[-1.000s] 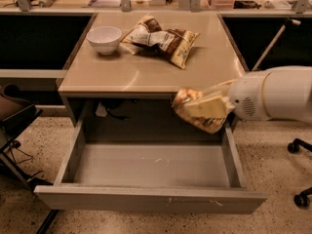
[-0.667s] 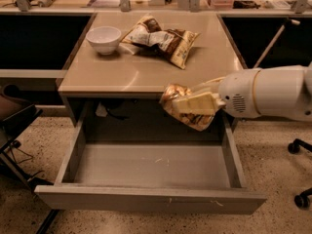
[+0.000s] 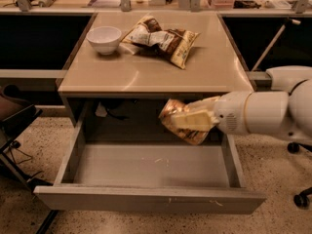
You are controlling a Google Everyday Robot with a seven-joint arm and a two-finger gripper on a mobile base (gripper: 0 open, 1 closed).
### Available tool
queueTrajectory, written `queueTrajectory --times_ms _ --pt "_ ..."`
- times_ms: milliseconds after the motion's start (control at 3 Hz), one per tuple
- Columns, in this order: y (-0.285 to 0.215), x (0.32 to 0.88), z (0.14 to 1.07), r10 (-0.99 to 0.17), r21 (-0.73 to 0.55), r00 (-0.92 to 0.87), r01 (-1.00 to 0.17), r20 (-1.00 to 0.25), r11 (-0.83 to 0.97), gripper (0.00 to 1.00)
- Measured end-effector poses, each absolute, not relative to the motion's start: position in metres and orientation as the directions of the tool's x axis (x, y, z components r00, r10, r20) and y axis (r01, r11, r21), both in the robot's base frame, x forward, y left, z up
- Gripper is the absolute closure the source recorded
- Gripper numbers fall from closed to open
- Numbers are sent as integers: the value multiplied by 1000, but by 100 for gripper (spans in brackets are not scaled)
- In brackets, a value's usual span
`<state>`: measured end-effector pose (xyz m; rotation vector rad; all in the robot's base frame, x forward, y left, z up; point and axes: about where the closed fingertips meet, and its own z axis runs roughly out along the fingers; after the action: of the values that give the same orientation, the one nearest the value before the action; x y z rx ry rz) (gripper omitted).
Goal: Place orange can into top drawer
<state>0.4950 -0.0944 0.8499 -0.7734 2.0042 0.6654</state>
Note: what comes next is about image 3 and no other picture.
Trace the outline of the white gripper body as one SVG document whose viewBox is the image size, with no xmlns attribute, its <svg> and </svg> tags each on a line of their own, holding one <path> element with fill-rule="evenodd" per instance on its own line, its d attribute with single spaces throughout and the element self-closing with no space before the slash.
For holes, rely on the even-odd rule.
<svg viewBox="0 0 312 234">
<path fill-rule="evenodd" d="M 214 105 L 217 127 L 228 135 L 245 135 L 248 130 L 245 123 L 245 106 L 251 92 L 231 92 L 221 96 Z"/>
</svg>

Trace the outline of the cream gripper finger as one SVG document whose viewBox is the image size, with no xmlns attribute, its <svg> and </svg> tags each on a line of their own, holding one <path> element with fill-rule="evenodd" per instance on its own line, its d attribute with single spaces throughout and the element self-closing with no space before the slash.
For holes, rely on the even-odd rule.
<svg viewBox="0 0 312 234">
<path fill-rule="evenodd" d="M 220 96 L 207 97 L 201 100 L 190 102 L 188 104 L 188 107 L 190 110 L 207 109 L 209 111 L 213 111 L 215 104 L 219 99 L 220 99 Z"/>
<path fill-rule="evenodd" d="M 208 132 L 219 121 L 212 111 L 201 109 L 198 111 L 178 112 L 171 116 L 173 125 L 178 129 Z"/>
</svg>

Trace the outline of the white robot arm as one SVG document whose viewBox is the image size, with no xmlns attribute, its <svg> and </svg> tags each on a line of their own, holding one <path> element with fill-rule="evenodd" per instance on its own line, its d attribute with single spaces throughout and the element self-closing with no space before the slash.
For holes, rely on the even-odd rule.
<svg viewBox="0 0 312 234">
<path fill-rule="evenodd" d="M 259 134 L 312 144 L 312 68 L 280 66 L 266 70 L 265 92 L 236 91 L 188 104 L 171 116 L 178 129 L 207 132 L 216 127 L 228 135 Z"/>
</svg>

